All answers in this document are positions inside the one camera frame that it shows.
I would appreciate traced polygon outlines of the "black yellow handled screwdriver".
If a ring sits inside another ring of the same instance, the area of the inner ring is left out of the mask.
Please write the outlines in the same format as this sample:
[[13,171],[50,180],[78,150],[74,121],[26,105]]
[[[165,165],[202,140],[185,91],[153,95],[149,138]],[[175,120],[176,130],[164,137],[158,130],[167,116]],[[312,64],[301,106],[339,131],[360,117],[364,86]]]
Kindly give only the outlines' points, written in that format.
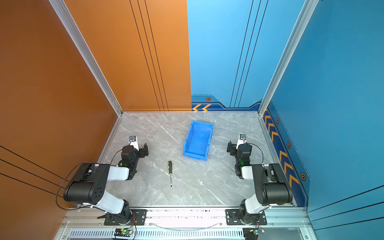
[[173,179],[172,179],[172,170],[173,170],[173,164],[172,161],[168,161],[168,170],[169,170],[169,176],[170,176],[170,186],[173,186]]

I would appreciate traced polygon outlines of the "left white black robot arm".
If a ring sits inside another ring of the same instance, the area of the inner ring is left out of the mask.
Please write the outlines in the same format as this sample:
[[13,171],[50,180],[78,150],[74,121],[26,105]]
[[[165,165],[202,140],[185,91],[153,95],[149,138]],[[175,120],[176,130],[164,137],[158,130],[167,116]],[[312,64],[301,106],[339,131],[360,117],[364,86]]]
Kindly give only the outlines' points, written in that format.
[[83,162],[66,186],[63,198],[66,202],[83,204],[84,207],[96,208],[105,214],[105,225],[134,225],[134,214],[129,202],[120,199],[106,190],[107,182],[130,181],[137,173],[140,158],[149,155],[149,148],[144,144],[130,143],[122,148],[122,159],[118,164],[95,164]]

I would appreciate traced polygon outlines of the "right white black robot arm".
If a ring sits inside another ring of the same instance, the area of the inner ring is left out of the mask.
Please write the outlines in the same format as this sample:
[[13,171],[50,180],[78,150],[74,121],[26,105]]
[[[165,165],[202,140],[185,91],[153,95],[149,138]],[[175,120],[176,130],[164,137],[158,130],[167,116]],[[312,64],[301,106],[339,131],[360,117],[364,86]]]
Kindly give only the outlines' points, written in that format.
[[272,205],[284,205],[293,202],[293,192],[280,164],[251,164],[252,144],[238,140],[237,144],[228,143],[227,152],[235,157],[235,173],[243,180],[252,180],[255,193],[244,199],[239,212],[231,216],[234,221],[244,225],[257,225],[262,215]]

